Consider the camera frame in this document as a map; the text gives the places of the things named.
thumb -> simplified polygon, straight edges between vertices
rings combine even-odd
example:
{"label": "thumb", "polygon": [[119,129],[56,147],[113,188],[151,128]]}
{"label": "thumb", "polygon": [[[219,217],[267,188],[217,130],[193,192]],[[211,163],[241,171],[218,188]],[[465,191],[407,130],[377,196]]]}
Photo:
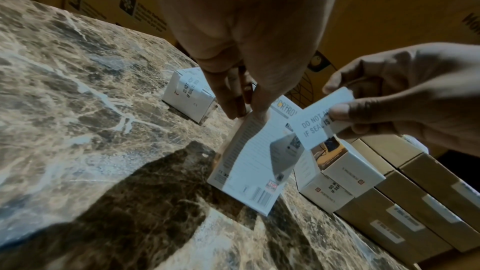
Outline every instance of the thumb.
{"label": "thumb", "polygon": [[359,98],[332,106],[328,115],[333,120],[355,124],[376,124],[409,120],[412,95],[410,90],[381,96]]}

marble countertop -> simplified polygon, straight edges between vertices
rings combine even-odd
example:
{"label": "marble countertop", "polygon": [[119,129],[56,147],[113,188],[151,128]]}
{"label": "marble countertop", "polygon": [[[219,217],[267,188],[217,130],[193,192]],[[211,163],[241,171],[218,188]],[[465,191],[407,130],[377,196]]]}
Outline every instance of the marble countertop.
{"label": "marble countertop", "polygon": [[3,270],[405,269],[293,176],[268,217],[209,186],[232,121],[161,101],[194,66],[163,39],[0,0]]}

brown marble surface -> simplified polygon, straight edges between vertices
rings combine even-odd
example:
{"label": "brown marble surface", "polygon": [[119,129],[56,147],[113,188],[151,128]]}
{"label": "brown marble surface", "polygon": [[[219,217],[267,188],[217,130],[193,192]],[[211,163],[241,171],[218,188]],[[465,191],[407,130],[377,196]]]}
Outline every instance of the brown marble surface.
{"label": "brown marble surface", "polygon": [[194,66],[163,39],[0,0],[1,269],[404,269],[293,176],[268,217],[209,186],[233,123],[161,101]]}

hand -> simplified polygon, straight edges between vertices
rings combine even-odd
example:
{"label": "hand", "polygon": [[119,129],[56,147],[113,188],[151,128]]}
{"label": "hand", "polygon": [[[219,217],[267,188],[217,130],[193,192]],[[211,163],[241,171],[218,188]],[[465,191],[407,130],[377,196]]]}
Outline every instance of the hand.
{"label": "hand", "polygon": [[364,56],[323,91],[342,86],[356,100],[329,111],[354,123],[340,137],[408,134],[480,156],[480,45],[429,43]]}
{"label": "hand", "polygon": [[[226,115],[258,115],[300,81],[334,0],[160,0]],[[246,66],[240,73],[235,67]],[[251,78],[258,86],[253,92]]]}

